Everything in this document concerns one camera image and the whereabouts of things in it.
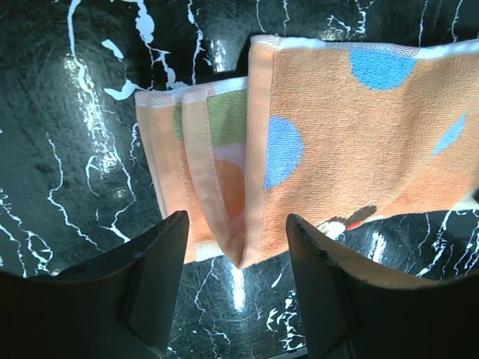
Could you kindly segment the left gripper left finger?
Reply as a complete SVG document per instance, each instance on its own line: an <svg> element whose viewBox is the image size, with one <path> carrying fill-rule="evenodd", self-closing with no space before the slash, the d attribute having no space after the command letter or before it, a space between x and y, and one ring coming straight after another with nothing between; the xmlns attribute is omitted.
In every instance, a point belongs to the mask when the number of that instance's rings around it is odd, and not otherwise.
<svg viewBox="0 0 479 359"><path fill-rule="evenodd" d="M63 270L1 273L3 358L163 358L189 235L178 211L137 238Z"/></svg>

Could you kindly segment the orange blue patterned towel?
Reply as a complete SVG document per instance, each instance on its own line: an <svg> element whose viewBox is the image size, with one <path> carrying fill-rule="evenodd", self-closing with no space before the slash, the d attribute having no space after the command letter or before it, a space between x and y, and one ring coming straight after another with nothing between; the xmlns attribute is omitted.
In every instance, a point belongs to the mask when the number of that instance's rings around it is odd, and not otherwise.
<svg viewBox="0 0 479 359"><path fill-rule="evenodd" d="M247 76L139 91L135 109L161 215L189 214L186 262L274 257L291 213L336 238L478 207L476 40L257 35Z"/></svg>

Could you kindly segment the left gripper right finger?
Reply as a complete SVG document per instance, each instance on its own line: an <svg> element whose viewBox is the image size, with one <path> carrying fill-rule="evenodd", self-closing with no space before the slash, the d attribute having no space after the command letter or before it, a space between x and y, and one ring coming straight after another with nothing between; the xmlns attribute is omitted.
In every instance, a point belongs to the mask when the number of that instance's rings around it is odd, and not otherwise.
<svg viewBox="0 0 479 359"><path fill-rule="evenodd" d="M476 358L478 275L428 280L286 220L310 358Z"/></svg>

